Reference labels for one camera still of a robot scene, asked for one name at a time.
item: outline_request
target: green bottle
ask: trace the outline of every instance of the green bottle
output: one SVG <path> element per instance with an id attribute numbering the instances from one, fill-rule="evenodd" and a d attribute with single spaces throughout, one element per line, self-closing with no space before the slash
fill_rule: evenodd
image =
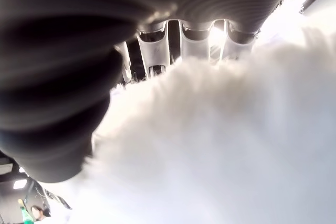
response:
<path id="1" fill-rule="evenodd" d="M 30 216 L 30 214 L 27 212 L 27 209 L 25 208 L 25 205 L 23 204 L 23 201 L 21 199 L 18 200 L 20 204 L 20 209 L 22 212 L 22 218 L 24 224 L 34 224 L 33 218 Z"/>

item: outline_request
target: green object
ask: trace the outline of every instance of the green object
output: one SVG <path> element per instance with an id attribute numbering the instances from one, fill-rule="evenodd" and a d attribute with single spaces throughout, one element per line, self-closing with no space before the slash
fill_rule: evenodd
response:
<path id="1" fill-rule="evenodd" d="M 33 218 L 27 212 L 25 207 L 20 207 L 24 224 L 34 224 Z"/>

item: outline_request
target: white plastic part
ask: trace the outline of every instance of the white plastic part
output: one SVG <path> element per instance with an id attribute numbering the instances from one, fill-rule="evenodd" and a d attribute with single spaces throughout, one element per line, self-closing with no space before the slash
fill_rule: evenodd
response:
<path id="1" fill-rule="evenodd" d="M 183 33 L 183 24 L 179 20 L 180 36 L 181 36 L 181 57 L 187 59 L 189 57 L 196 57 L 198 59 L 210 59 L 210 42 L 209 36 L 203 40 L 188 39 Z"/>
<path id="2" fill-rule="evenodd" d="M 132 72 L 131 72 L 131 60 L 130 55 L 128 53 L 128 48 L 126 42 L 122 42 L 116 44 L 115 49 L 122 55 L 123 66 L 122 66 L 122 76 L 124 77 L 124 81 L 129 83 L 132 80 Z"/>
<path id="3" fill-rule="evenodd" d="M 26 186 L 26 184 L 27 184 L 26 179 L 17 180 L 14 182 L 13 189 L 22 189 Z"/>
<path id="4" fill-rule="evenodd" d="M 155 42 L 145 42 L 140 38 L 139 34 L 137 34 L 145 73 L 149 78 L 153 77 L 154 73 L 150 70 L 153 66 L 163 66 L 165 69 L 161 69 L 163 69 L 162 72 L 164 72 L 170 65 L 167 22 L 164 24 L 164 29 L 164 37 Z"/>
<path id="5" fill-rule="evenodd" d="M 255 43 L 255 39 L 252 40 L 248 44 L 239 44 L 234 42 L 228 35 L 227 29 L 225 29 L 225 43 L 222 47 L 221 53 L 220 53 L 220 59 L 224 58 L 230 58 L 230 59 L 238 59 L 241 54 L 244 52 L 251 52 L 252 47 Z"/>

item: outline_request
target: fur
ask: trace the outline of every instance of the fur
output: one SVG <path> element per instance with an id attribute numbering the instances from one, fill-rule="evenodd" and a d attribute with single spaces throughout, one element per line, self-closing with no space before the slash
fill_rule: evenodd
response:
<path id="1" fill-rule="evenodd" d="M 335 42 L 302 34 L 128 86 L 70 223 L 336 223 Z"/>

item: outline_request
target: person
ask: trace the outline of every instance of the person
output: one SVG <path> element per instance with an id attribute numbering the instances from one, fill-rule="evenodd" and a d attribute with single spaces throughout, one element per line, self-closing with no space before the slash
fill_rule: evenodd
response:
<path id="1" fill-rule="evenodd" d="M 47 212 L 43 211 L 43 209 L 39 206 L 34 205 L 30 208 L 30 210 L 32 211 L 37 221 L 42 221 L 46 217 L 50 217 L 50 215 Z"/>

